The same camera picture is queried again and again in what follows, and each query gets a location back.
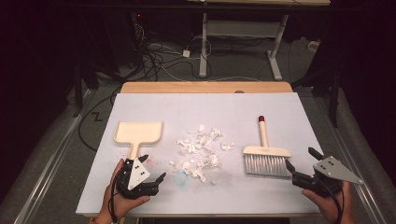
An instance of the white sheet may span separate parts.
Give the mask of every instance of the white sheet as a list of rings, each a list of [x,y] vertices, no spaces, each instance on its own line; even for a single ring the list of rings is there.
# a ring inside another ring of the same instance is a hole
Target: white sheet
[[[141,147],[139,155],[149,154],[144,163],[149,181],[167,175],[157,196],[131,211],[131,216],[262,216],[272,214],[318,213],[317,207],[293,186],[291,180],[245,174],[243,148],[261,144],[259,115],[265,116],[269,147],[290,151],[297,171],[312,175],[317,161],[308,147],[322,152],[296,93],[120,93],[111,112],[103,139],[81,195],[77,214],[92,216],[100,210],[103,193],[120,158],[129,146],[118,145],[113,134],[119,121],[163,121],[161,140],[152,147]],[[223,132],[211,146],[221,161],[220,168],[205,171],[206,182],[173,172],[169,161],[196,161],[201,155],[180,155],[178,138],[189,138],[187,131]],[[229,151],[219,149],[222,141],[233,142]]]

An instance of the dustpan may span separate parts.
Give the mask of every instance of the dustpan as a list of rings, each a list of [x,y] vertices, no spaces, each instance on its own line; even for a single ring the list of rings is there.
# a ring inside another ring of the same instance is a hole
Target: dustpan
[[[128,159],[136,158],[142,145],[152,145],[161,138],[163,123],[159,122],[119,122],[114,133],[114,140],[120,144],[129,144]]]

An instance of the black cable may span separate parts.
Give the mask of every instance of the black cable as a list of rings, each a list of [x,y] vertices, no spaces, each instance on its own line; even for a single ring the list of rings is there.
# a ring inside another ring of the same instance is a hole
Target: black cable
[[[118,193],[115,194],[114,190],[116,188],[116,182],[117,182],[117,179],[121,173],[122,167],[119,169],[117,174],[114,176],[113,182],[111,183],[110,199],[108,200],[108,204],[107,204],[108,212],[111,215],[111,219],[112,219],[113,223],[118,223],[118,221],[119,221],[116,216],[116,212],[114,210],[114,196],[116,196]]]
[[[155,80],[154,81],[158,81],[158,71],[157,71],[157,65],[155,64],[155,59],[154,57],[152,57],[151,54],[148,54],[151,63],[152,63],[152,67],[154,68],[154,74],[155,74]]]
[[[154,58],[158,62],[158,64],[162,64],[163,63],[163,56],[161,54],[154,53],[154,52],[152,52],[152,54],[154,54],[154,56],[155,56]]]
[[[84,120],[88,117],[88,115],[90,115],[91,112],[92,112],[97,106],[99,106],[101,103],[103,103],[104,101],[106,101],[106,100],[108,100],[108,99],[110,99],[110,103],[111,103],[111,98],[113,98],[114,96],[115,96],[115,95],[114,95],[114,92],[113,92],[113,93],[111,93],[110,96],[107,96],[105,99],[103,99],[103,100],[101,100],[99,103],[97,103],[93,108],[91,108],[91,109],[87,112],[87,114],[84,115],[84,117],[81,119],[81,123],[78,125],[78,137],[79,137],[79,139],[81,140],[82,144],[84,144],[87,148],[89,148],[90,150],[92,150],[92,151],[94,151],[94,152],[96,152],[97,149],[94,148],[94,147],[91,147],[87,142],[85,142],[84,138],[83,138],[82,135],[81,135],[81,127],[82,127],[82,124],[84,123]]]
[[[342,218],[343,215],[344,215],[344,208],[345,208],[346,202],[345,202],[345,195],[344,195],[343,186],[339,186],[339,185],[338,185],[338,187],[340,187],[341,194],[342,194],[342,196],[343,196],[343,208],[342,208],[342,210],[341,210],[341,218]]]
[[[154,52],[159,52],[163,54],[170,54],[170,55],[180,55],[178,52],[166,52],[166,51],[160,51],[160,50],[154,50]]]
[[[179,37],[176,37],[176,36],[167,35],[167,34],[163,34],[163,33],[159,33],[159,32],[149,32],[149,33],[154,36],[158,36],[158,39],[163,38],[165,40],[172,41],[173,43],[176,43],[183,48],[188,44],[187,41],[185,41],[184,39],[181,39]]]
[[[247,41],[247,40],[232,40],[230,38],[228,38],[228,39],[230,41],[238,44],[238,45],[242,45],[242,47],[235,47],[235,49],[243,49],[243,48],[246,48],[246,47],[257,47],[264,40],[264,38],[258,37],[256,39],[254,39],[253,42],[251,42],[251,44],[244,44],[244,43],[241,43],[239,41]]]
[[[149,62],[149,63],[153,63],[153,58],[151,57],[149,57],[148,55],[145,55],[146,57],[148,57],[148,59],[146,59],[146,62]],[[155,72],[156,72],[156,69],[155,69],[155,63],[152,65],[152,66],[147,66],[147,65],[145,65],[144,66],[144,76],[143,77],[141,77],[141,78],[139,78],[139,79],[143,79],[143,78],[145,78],[146,79],[146,81],[151,81],[151,77],[155,77],[156,76],[156,74],[155,74]],[[150,73],[150,71],[151,70],[153,70],[154,69],[154,74],[153,75],[150,75],[149,73]]]
[[[148,67],[146,66],[146,61],[144,61],[144,65],[143,65],[143,74],[144,74],[144,75],[143,75],[141,78],[139,78],[139,79],[147,78],[148,73],[149,73],[149,71],[150,71],[151,69],[149,69],[149,70],[147,71],[146,68],[148,68]]]
[[[149,49],[149,43],[148,43],[148,50],[157,52],[158,50],[163,48],[163,43],[160,42],[159,45],[160,45],[160,47],[158,49]]]
[[[132,72],[130,72],[128,75],[126,75],[124,78],[130,78],[130,77],[133,77],[133,76],[135,76],[136,74],[138,74],[141,70],[142,70],[142,66],[143,66],[143,63],[140,63],[140,64],[138,64],[137,65],[137,67],[136,67],[136,69],[134,70],[134,71],[132,71]]]
[[[147,62],[149,62],[149,56],[147,56],[147,55],[145,55],[145,61],[144,61],[144,66],[143,66],[143,68],[152,68],[151,66],[149,66],[148,64],[147,64]]]
[[[130,81],[139,81],[139,80],[143,80],[143,79],[145,79],[145,80],[147,80],[147,81],[150,81],[150,78],[155,76],[155,74],[154,74],[154,75],[149,75],[149,72],[150,72],[151,70],[152,70],[152,68],[150,68],[150,69],[147,71],[147,70],[146,70],[146,67],[143,67],[143,76],[142,76],[142,77],[139,77],[139,78],[136,78],[136,79],[134,79],[134,80],[130,80]]]
[[[227,40],[228,40],[228,42],[229,42],[230,45],[231,45],[230,50],[229,50],[228,52],[226,52],[226,53],[224,53],[224,54],[220,54],[220,55],[214,53],[214,56],[217,56],[217,57],[224,57],[224,56],[227,56],[227,55],[233,53],[233,41],[231,41],[231,39],[229,39],[229,38],[227,38]]]
[[[122,86],[118,86],[113,92],[111,92],[111,96],[117,96],[117,92],[121,89]],[[110,97],[111,105],[114,105],[113,97]]]
[[[337,207],[337,211],[338,211],[338,216],[337,216],[337,220],[335,221],[335,224],[340,224],[341,219],[343,218],[344,208],[343,208],[343,210],[341,210],[341,205],[338,202],[337,198],[332,193],[332,191],[323,183],[323,181],[318,179],[318,182],[320,183],[321,186],[323,186],[323,188],[325,188],[329,192],[330,196],[334,200],[335,206]]]
[[[170,68],[170,67],[172,67],[172,66],[174,66],[174,65],[177,65],[177,64],[179,64],[179,63],[188,63],[188,64],[190,65],[190,67],[191,67],[191,74],[192,74],[192,76],[193,76],[193,77],[196,77],[195,74],[194,74],[194,69],[193,69],[193,67],[192,67],[192,63],[189,63],[189,62],[178,62],[178,63],[174,63],[174,64],[171,64],[171,65],[165,67],[164,69]]]
[[[181,59],[185,59],[185,57],[179,57],[179,58],[173,59],[171,61],[163,62],[163,63],[171,63],[171,62],[175,62],[175,61],[181,60]]]

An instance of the human hand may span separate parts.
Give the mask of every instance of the human hand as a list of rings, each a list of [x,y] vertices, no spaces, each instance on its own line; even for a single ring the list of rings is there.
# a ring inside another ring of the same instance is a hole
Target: human hand
[[[116,169],[113,172],[113,175],[111,176],[110,183],[106,187],[102,209],[100,210],[99,215],[93,220],[93,222],[96,224],[110,224],[112,222],[112,218],[108,210],[109,200],[111,198],[111,184],[113,183],[113,180],[117,172],[121,169],[123,163],[124,160],[120,159]],[[116,194],[114,196],[114,213],[118,219],[125,217],[129,211],[149,201],[149,196],[142,196],[135,200],[131,200],[125,199],[120,194],[117,194],[116,189],[114,189],[114,191]]]
[[[343,183],[344,192],[344,212],[341,219],[342,224],[354,224],[355,221],[352,216],[352,196],[350,193],[350,184],[346,181]],[[309,189],[303,189],[302,194],[305,195],[309,200],[316,204],[319,208],[320,213],[330,223],[335,223],[338,217],[337,206],[335,205],[332,197],[322,198],[318,196],[314,191]],[[338,192],[335,198],[343,207],[343,195],[342,192]]]

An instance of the floor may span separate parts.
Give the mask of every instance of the floor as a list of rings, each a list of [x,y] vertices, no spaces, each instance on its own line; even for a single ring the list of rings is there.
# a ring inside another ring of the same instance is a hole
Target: floor
[[[144,69],[128,78],[131,81],[274,81],[265,56],[273,40],[245,37],[211,38],[210,41],[212,49],[206,78],[197,76],[199,61],[193,58],[200,56],[198,45],[190,45],[191,58],[185,59],[180,54],[186,46],[160,36],[151,39]],[[308,44],[309,40],[304,38],[281,43],[276,60],[284,81],[291,83],[304,77],[315,56],[307,49]],[[133,70],[129,64],[120,65],[121,76],[127,77]],[[75,212],[111,112],[112,95],[120,90],[120,83],[106,75],[97,74],[97,78],[99,88],[84,91],[84,106],[77,118],[73,118],[76,105],[71,92],[70,106],[43,136],[14,188],[0,205],[0,223],[89,223],[87,217]],[[299,87],[294,91],[299,93],[323,151],[342,159],[366,183],[353,189],[357,222],[395,221],[392,207],[396,190],[361,135],[342,90],[337,129],[327,117],[329,99],[326,96],[315,98],[310,88]],[[126,222],[134,223],[135,219],[127,218]],[[291,217],[290,223],[326,221],[322,217]]]

